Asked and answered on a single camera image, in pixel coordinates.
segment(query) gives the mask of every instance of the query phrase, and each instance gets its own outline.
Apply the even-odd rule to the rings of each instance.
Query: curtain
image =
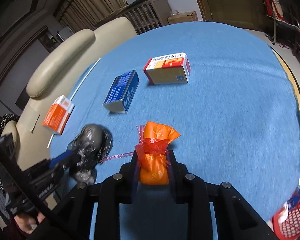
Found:
[[[126,5],[126,0],[65,0],[56,18],[73,32],[94,30],[97,22]]]

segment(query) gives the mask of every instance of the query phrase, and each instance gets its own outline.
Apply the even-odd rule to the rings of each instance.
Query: qr code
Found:
[[[178,81],[184,81],[184,80],[185,80],[185,77],[182,76],[182,75],[181,75],[181,76],[177,76],[177,80],[178,80]]]

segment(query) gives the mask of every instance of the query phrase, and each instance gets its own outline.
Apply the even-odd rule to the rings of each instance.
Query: white stick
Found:
[[[91,67],[91,69],[89,69],[88,73],[84,76],[84,78],[81,80],[81,82],[79,83],[79,85],[77,86],[77,88],[75,89],[75,91],[73,92],[72,96],[70,97],[70,101],[73,99],[74,95],[77,93],[77,91],[79,90],[79,88],[81,87],[82,83],[85,81],[85,79],[87,78],[87,76],[90,74],[90,72],[92,71],[92,69],[94,69],[94,67],[98,64],[98,62],[100,61],[101,58],[99,58],[96,63]],[[48,146],[47,148],[50,147],[50,144],[52,142],[52,139],[54,137],[54,134],[51,135],[51,138],[48,142]]]

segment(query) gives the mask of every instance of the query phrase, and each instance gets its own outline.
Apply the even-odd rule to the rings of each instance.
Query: orange wrapped package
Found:
[[[180,134],[172,127],[147,122],[139,129],[139,144],[135,146],[140,166],[140,182],[147,185],[169,184],[166,154],[168,144]]]

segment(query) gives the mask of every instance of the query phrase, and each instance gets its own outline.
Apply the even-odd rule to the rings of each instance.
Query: box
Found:
[[[168,18],[169,24],[174,24],[174,23],[184,23],[184,22],[197,22],[198,17],[197,17],[197,12],[185,12],[185,13],[180,13],[177,15],[170,16]]]
[[[103,106],[110,112],[125,114],[129,109],[138,84],[139,77],[135,70],[116,77]]]
[[[151,58],[143,68],[153,85],[188,83],[190,70],[188,57],[183,52]]]
[[[64,95],[58,97],[50,107],[42,126],[56,134],[62,134],[73,108],[74,104]]]

